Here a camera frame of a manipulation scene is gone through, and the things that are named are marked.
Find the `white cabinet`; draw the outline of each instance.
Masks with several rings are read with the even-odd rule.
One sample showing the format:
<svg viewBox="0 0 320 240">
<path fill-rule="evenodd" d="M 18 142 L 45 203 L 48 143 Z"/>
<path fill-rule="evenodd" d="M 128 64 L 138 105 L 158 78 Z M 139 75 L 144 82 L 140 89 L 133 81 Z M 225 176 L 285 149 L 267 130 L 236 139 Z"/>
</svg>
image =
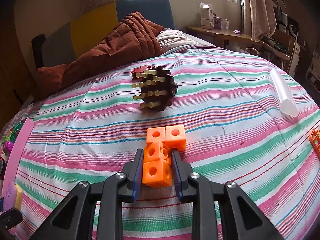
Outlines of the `white cabinet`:
<svg viewBox="0 0 320 240">
<path fill-rule="evenodd" d="M 301 46 L 296 42 L 295 46 L 294 46 L 294 53 L 292 55 L 290 68 L 289 68 L 289 75 L 292 77 L 294 77 L 294 75 L 296 73 L 297 65 L 299 63 L 300 48 L 301 48 Z"/>
</svg>

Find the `headboard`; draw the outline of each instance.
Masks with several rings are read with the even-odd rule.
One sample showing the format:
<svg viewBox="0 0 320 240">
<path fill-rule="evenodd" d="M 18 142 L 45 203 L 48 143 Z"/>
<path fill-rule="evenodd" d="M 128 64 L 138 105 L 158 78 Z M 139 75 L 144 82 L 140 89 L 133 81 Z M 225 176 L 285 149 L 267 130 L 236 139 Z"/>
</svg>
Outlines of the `headboard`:
<svg viewBox="0 0 320 240">
<path fill-rule="evenodd" d="M 96 8 L 67 23 L 50 37 L 32 40 L 36 67 L 71 63 L 104 39 L 128 14 L 139 11 L 145 19 L 175 29 L 169 0 L 120 0 Z"/>
</svg>

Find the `orange plastic piece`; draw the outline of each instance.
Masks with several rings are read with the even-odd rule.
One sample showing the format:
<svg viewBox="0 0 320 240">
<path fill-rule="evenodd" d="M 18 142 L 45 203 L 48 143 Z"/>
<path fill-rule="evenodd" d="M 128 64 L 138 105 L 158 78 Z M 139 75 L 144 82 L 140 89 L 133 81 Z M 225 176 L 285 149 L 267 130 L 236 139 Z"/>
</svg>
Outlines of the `orange plastic piece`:
<svg viewBox="0 0 320 240">
<path fill-rule="evenodd" d="M 186 133 L 183 124 L 165 127 L 165 144 L 170 149 L 177 148 L 178 151 L 186 149 Z"/>
<path fill-rule="evenodd" d="M 319 138 L 320 130 L 312 129 L 311 134 L 309 135 L 309 141 L 312 144 L 313 148 L 315 149 L 315 152 L 318 155 L 318 158 L 320 159 L 320 138 Z"/>
<path fill-rule="evenodd" d="M 144 148 L 143 163 L 164 160 L 168 157 L 169 148 L 162 141 L 156 141 Z"/>
<path fill-rule="evenodd" d="M 171 158 L 166 158 L 166 159 L 164 159 L 170 166 L 171 166 Z"/>
<path fill-rule="evenodd" d="M 172 171 L 166 160 L 143 164 L 142 183 L 149 187 L 169 187 L 172 185 Z"/>
<path fill-rule="evenodd" d="M 165 127 L 154 127 L 147 129 L 147 145 L 156 141 L 165 142 Z"/>
</svg>

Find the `brown blanket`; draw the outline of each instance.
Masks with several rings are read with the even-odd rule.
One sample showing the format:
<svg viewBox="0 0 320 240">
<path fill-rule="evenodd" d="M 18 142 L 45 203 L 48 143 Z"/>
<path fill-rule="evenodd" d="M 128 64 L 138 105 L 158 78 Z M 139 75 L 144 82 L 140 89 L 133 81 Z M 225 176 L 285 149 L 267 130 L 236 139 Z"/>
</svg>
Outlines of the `brown blanket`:
<svg viewBox="0 0 320 240">
<path fill-rule="evenodd" d="M 156 36 L 163 27 L 133 12 L 119 23 L 103 41 L 70 64 L 38 69 L 42 85 L 34 93 L 36 99 L 76 82 L 98 75 L 130 62 L 162 54 Z"/>
</svg>

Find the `plastic cylinder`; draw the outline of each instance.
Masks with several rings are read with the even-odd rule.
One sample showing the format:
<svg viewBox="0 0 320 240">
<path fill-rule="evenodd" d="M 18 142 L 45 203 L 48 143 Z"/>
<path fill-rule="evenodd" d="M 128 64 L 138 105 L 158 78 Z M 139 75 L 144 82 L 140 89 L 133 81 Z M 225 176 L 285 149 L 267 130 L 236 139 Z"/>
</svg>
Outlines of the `plastic cylinder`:
<svg viewBox="0 0 320 240">
<path fill-rule="evenodd" d="M 270 77 L 273 87 L 276 91 L 280 111 L 284 114 L 297 117 L 299 114 L 297 104 L 294 101 L 290 88 L 288 87 L 282 75 L 280 75 L 280 73 L 275 69 L 272 69 L 270 71 Z"/>
</svg>

